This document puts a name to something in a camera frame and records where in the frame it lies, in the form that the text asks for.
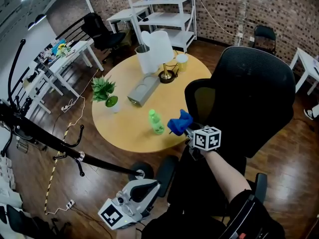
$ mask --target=shelving unit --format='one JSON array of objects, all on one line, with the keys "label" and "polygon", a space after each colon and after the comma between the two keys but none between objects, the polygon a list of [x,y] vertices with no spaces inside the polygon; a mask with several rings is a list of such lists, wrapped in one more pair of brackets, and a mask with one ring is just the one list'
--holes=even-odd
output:
[{"label": "shelving unit", "polygon": [[[188,46],[193,40],[197,39],[196,33],[196,8],[195,0],[192,2],[191,13],[184,13],[183,3],[188,0],[140,0],[132,2],[128,0],[133,13],[133,24],[136,26],[138,39],[141,40],[141,25],[155,26],[155,31],[163,30],[168,33],[172,46],[183,48],[184,52],[187,51]],[[179,13],[168,12],[154,12],[154,4],[177,4]],[[135,8],[139,6],[148,6],[150,15],[147,17],[148,21],[138,21]],[[193,24],[193,31],[189,31],[191,24]],[[179,29],[158,28],[157,26],[170,26],[178,27]]]}]

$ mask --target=white shoe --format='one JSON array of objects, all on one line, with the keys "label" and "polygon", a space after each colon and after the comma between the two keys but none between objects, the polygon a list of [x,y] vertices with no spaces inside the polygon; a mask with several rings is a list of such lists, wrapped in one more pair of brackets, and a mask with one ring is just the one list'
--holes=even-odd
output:
[{"label": "white shoe", "polygon": [[304,113],[305,113],[305,115],[308,117],[308,118],[310,118],[311,120],[314,120],[314,114],[313,114],[313,110],[306,110],[306,109],[304,109]]}]

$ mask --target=white shelf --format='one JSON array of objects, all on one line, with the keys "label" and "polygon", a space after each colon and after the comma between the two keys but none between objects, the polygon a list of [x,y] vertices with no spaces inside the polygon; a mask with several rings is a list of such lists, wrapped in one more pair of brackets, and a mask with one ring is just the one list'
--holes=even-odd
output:
[{"label": "white shelf", "polygon": [[194,32],[184,32],[177,29],[158,28],[156,31],[165,31],[168,34],[172,46],[183,48],[185,43],[194,36]]},{"label": "white shelf", "polygon": [[147,18],[149,19],[148,21],[139,21],[139,25],[163,25],[181,27],[188,20],[190,20],[190,14],[184,13],[183,17],[181,17],[180,13],[154,12]]},{"label": "white shelf", "polygon": [[150,4],[179,4],[187,0],[140,0],[133,3],[133,6],[145,6]]}]

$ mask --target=round wooden table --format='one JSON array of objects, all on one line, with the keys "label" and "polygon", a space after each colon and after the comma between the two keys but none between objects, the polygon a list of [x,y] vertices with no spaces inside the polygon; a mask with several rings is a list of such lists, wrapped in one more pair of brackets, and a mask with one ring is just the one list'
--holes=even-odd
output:
[{"label": "round wooden table", "polygon": [[[175,64],[175,59],[167,63],[167,65]],[[120,111],[114,114],[104,102],[94,101],[92,104],[94,124],[101,136],[112,145],[127,151],[147,153],[161,151],[185,141],[184,135],[169,134],[167,123],[170,119],[179,118],[180,109],[187,111],[185,87],[196,79],[210,78],[211,73],[202,62],[188,54],[187,70],[179,73],[171,83],[160,83],[143,107],[133,105],[127,98],[143,78],[136,55],[115,66],[105,78],[110,76],[110,80],[116,82],[113,95],[119,97]],[[161,115],[165,126],[165,131],[161,135],[155,134],[149,123],[150,109]]]}]

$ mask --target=black office chair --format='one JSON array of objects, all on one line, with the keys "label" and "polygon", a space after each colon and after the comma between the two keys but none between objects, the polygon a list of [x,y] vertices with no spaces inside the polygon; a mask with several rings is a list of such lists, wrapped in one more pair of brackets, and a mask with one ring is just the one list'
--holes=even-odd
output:
[{"label": "black office chair", "polygon": [[70,223],[65,223],[62,229],[59,230],[55,224],[57,219],[52,219],[53,227],[50,228],[48,222],[38,217],[27,217],[23,212],[17,211],[10,205],[6,206],[6,215],[13,231],[34,239],[62,239],[64,238],[66,226],[71,225]]},{"label": "black office chair", "polygon": [[253,48],[276,54],[276,34],[271,27],[258,25],[255,27]]},{"label": "black office chair", "polygon": [[[295,80],[289,66],[279,58],[253,48],[229,47],[211,79],[195,80],[186,87],[185,99],[194,122],[221,130],[218,152],[244,175],[246,157],[253,157],[292,119]],[[249,183],[264,202],[267,176],[257,174],[255,183]],[[206,160],[194,161],[188,147],[167,201],[196,211],[202,208],[213,216],[224,216],[228,205]]]},{"label": "black office chair", "polygon": [[103,51],[105,49],[112,49],[111,53],[102,60],[103,63],[106,62],[109,56],[113,59],[113,64],[115,65],[116,59],[116,47],[125,38],[125,33],[120,33],[118,31],[117,23],[114,21],[112,24],[115,25],[115,30],[117,33],[111,33],[104,25],[101,17],[94,12],[91,12],[83,17],[84,24],[81,26],[82,30],[87,33],[94,40],[94,47]]}]

